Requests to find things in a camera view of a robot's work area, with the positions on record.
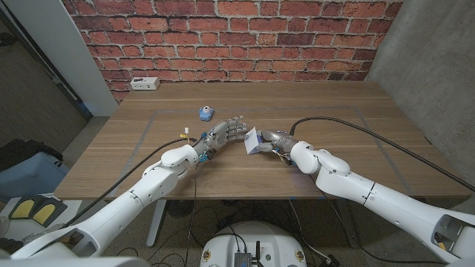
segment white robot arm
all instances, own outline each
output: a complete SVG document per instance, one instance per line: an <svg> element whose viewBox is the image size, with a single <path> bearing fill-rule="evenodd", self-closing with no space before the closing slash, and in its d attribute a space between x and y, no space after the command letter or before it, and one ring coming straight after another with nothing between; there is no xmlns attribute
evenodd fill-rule
<svg viewBox="0 0 475 267"><path fill-rule="evenodd" d="M318 172L322 191L362 204L411 234L447 263L474 257L475 216L437 208L366 179L328 151L293 139L283 131L258 131L262 151L274 151L305 174Z"/></svg>
<svg viewBox="0 0 475 267"><path fill-rule="evenodd" d="M193 146L166 151L159 162L145 169L139 182L95 215L34 240L10 259L99 256L144 207L170 193L190 168L211 159L228 141L242 139L246 132L242 118L219 122Z"/></svg>

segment power strip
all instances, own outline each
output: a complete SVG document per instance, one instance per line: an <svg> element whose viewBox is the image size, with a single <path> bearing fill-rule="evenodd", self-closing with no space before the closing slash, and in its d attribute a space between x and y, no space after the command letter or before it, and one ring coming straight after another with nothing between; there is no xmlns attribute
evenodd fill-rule
<svg viewBox="0 0 475 267"><path fill-rule="evenodd" d="M137 77L132 79L131 85L134 90L156 90L160 80L157 77Z"/></svg>

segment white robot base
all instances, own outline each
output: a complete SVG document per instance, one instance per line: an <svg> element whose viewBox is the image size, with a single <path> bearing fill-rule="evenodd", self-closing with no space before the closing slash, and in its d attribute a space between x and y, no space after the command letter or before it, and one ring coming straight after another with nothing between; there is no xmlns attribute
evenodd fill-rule
<svg viewBox="0 0 475 267"><path fill-rule="evenodd" d="M307 262L301 245L293 236L275 225L260 221L238 222L217 232L206 243L200 259L200 267L252 265L304 267Z"/></svg>

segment concrete wall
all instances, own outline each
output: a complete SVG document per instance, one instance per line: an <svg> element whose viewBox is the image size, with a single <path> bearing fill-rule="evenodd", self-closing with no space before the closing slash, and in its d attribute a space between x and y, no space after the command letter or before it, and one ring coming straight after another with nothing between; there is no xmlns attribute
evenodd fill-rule
<svg viewBox="0 0 475 267"><path fill-rule="evenodd" d="M367 80L475 185L475 1L404 1Z"/></svg>

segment wooden table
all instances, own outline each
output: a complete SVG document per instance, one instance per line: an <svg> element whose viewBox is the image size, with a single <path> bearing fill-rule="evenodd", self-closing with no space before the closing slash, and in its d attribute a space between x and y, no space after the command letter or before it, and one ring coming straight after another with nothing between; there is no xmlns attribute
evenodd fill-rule
<svg viewBox="0 0 475 267"><path fill-rule="evenodd" d="M210 122L198 109L215 109ZM190 128L195 138L222 119L244 115L249 129L281 129L308 116L333 116L368 128L456 173L375 82L270 82L161 84L132 91L55 191L64 200L94 199L156 147ZM301 123L295 138L346 160L352 171L414 197L467 196L470 191L418 160L365 133L329 121ZM176 148L185 143L171 145ZM158 161L138 168L117 197ZM166 199L192 199L194 177L180 180ZM247 155L243 142L226 145L197 173L198 199L318 198L308 176L275 154Z"/></svg>

